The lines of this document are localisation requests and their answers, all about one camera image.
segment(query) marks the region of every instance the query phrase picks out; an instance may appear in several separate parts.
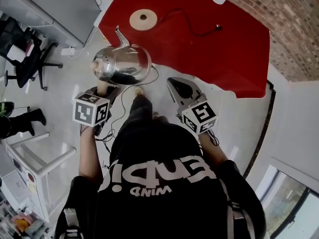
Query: gray cabinet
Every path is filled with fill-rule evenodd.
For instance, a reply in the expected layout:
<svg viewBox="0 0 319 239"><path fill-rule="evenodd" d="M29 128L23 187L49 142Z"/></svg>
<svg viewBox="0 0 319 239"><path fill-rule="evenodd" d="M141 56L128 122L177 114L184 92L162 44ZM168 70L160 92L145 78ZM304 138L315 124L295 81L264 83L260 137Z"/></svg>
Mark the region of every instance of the gray cabinet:
<svg viewBox="0 0 319 239"><path fill-rule="evenodd" d="M63 46L83 46L100 13L94 0L0 0L0 10Z"/></svg>

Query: black office chair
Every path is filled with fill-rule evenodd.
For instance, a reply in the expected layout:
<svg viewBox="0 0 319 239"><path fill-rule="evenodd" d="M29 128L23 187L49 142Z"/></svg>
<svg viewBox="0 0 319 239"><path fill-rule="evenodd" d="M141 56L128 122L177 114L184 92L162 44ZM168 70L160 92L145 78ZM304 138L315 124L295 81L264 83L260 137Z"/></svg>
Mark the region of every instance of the black office chair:
<svg viewBox="0 0 319 239"><path fill-rule="evenodd" d="M33 40L34 47L31 54L20 63L16 60L11 60L7 57L12 45L17 46L21 50L25 51L27 44ZM57 43L51 43L47 49L41 50L40 45L42 41L38 39L28 27L25 32L22 31L18 23L13 19L9 18L6 21L0 20L0 56L8 60L12 65L15 66L15 76L8 75L8 71L5 72L5 85L7 86L9 80L17 80L18 86L23 86L28 82L29 79L34 81L34 74L39 72L39 80L41 89L47 90L47 87L43 86L43 67L54 66L62 68L63 64L51 64L45 63L45 59L49 54L52 47L57 47Z"/></svg>

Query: kettle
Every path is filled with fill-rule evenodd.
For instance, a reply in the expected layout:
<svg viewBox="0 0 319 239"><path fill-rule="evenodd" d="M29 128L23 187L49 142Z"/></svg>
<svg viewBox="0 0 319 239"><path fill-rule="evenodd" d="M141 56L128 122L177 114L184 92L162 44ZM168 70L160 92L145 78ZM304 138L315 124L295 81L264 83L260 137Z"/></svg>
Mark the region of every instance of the kettle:
<svg viewBox="0 0 319 239"><path fill-rule="evenodd" d="M109 46L96 53L91 68L95 76L111 85L135 85L142 82L152 67L149 53L131 44L120 32L115 32L121 42L119 47Z"/></svg>

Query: red tablecloth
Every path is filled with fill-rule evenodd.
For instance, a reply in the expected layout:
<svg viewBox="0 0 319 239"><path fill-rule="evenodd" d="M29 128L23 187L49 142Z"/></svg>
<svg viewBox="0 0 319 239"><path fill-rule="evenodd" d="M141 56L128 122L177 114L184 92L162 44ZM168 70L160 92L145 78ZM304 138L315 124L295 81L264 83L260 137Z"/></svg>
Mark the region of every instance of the red tablecloth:
<svg viewBox="0 0 319 239"><path fill-rule="evenodd" d="M181 11L147 31L130 26L130 16L138 9L154 11L158 20L174 8L188 15L193 31L205 33L220 24L223 29L207 36L194 36ZM269 63L269 31L251 15L226 1L212 0L114 0L99 28L117 46L115 27L133 43L145 48L152 62L191 74L238 98L265 95Z"/></svg>

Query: exclamation mark print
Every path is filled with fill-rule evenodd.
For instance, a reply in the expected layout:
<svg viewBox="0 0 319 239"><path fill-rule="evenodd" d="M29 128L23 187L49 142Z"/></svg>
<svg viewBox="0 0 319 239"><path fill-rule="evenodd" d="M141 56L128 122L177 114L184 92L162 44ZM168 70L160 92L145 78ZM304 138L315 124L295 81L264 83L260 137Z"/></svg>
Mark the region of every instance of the exclamation mark print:
<svg viewBox="0 0 319 239"><path fill-rule="evenodd" d="M122 166L121 164L114 165L113 174L112 174L112 182L121 183L122 182ZM113 192L120 192L122 190L121 185L114 185L112 187Z"/></svg>

